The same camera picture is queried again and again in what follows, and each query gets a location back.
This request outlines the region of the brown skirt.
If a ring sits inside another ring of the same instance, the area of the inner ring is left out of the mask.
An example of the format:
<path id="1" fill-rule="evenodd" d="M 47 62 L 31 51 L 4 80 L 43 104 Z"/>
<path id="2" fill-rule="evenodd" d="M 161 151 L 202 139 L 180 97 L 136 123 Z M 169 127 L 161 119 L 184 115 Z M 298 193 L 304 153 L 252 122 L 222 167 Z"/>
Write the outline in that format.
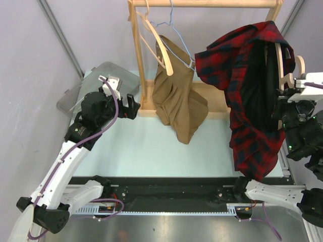
<path id="1" fill-rule="evenodd" d="M 168 55 L 174 73 L 168 76 L 161 65 L 157 66 L 153 104 L 163 125 L 172 127 L 179 142 L 189 144 L 208 115 L 208 101 L 192 89 L 194 71 L 187 67 L 189 55 L 168 38 L 160 38 L 170 48 Z"/>

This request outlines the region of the red plaid cloth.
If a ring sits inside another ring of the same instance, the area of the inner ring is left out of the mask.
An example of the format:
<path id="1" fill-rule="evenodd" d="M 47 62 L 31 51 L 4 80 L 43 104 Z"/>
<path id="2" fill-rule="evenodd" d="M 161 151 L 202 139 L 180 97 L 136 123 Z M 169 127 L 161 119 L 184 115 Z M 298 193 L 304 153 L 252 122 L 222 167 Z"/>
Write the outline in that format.
<path id="1" fill-rule="evenodd" d="M 259 128 L 259 61 L 265 42 L 284 45 L 295 58 L 273 21 L 242 26 L 195 54 L 198 77 L 222 90 L 230 108 L 234 168 L 257 181 L 276 166 L 285 138 L 280 128 L 269 133 Z"/>

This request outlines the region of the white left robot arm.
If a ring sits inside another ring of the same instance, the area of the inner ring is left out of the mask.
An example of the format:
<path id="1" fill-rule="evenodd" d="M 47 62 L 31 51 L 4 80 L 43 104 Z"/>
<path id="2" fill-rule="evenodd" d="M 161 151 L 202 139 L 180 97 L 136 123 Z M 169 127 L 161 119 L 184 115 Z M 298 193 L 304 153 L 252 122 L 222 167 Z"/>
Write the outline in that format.
<path id="1" fill-rule="evenodd" d="M 65 227 L 72 214 L 89 202 L 108 200 L 113 203 L 112 208 L 122 205 L 111 182 L 98 175 L 68 195 L 64 195 L 64 190 L 103 132 L 118 118 L 134 119 L 137 116 L 140 104 L 132 94 L 127 94 L 127 100 L 128 104 L 124 106 L 122 97 L 116 92 L 95 91 L 85 95 L 53 166 L 29 197 L 20 197 L 17 201 L 16 206 L 22 213 L 31 209 L 30 222 L 56 234 Z"/>

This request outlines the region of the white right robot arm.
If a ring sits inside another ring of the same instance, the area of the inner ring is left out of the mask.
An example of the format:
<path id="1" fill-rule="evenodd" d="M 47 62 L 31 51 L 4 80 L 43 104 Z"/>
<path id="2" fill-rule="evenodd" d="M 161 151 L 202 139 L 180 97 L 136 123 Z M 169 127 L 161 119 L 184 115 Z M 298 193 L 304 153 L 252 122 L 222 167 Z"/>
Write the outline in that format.
<path id="1" fill-rule="evenodd" d="M 273 117 L 282 121 L 288 149 L 287 158 L 309 157 L 305 167 L 322 180 L 322 111 L 313 113 L 322 99 L 322 86 L 307 83 L 304 88 L 288 88 L 278 96 Z M 238 202 L 261 200 L 299 213 L 307 222 L 322 227 L 322 189 L 296 191 L 248 179 L 233 189 Z"/>

